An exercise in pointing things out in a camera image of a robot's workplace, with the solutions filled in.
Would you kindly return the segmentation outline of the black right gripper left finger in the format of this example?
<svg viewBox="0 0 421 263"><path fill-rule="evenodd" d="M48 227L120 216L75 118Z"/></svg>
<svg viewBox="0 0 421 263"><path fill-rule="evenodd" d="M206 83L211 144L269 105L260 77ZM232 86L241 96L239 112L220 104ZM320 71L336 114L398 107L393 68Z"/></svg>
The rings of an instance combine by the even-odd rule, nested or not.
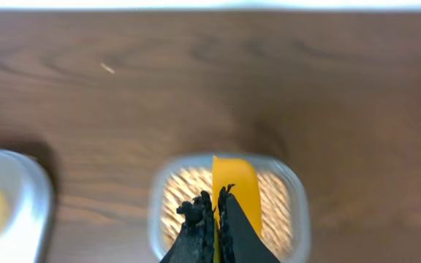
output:
<svg viewBox="0 0 421 263"><path fill-rule="evenodd" d="M182 202L176 213L183 215L185 221L160 263L212 263L215 251L214 212L207 191L201 191L192 202Z"/></svg>

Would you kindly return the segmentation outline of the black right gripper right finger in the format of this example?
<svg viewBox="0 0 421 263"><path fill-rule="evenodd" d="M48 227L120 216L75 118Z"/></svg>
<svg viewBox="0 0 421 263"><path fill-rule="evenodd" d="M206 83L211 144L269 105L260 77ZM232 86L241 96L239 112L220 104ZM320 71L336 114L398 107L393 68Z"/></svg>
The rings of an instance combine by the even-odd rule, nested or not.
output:
<svg viewBox="0 0 421 263"><path fill-rule="evenodd" d="M239 205L231 188L223 186L219 192L219 249L224 263L280 263L261 241Z"/></svg>

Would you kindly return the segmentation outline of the yellow measuring scoop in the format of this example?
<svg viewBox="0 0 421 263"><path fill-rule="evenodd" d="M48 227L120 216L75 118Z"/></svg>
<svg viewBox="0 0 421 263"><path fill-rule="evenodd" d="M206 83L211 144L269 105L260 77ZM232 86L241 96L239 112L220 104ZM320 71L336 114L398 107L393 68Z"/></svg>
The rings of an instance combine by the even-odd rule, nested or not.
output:
<svg viewBox="0 0 421 263"><path fill-rule="evenodd" d="M216 206L216 255L218 262L234 262L234 236L228 221L226 200L234 197L256 237L262 232L262 207L255 168L243 159L214 156L212 163L213 204Z"/></svg>

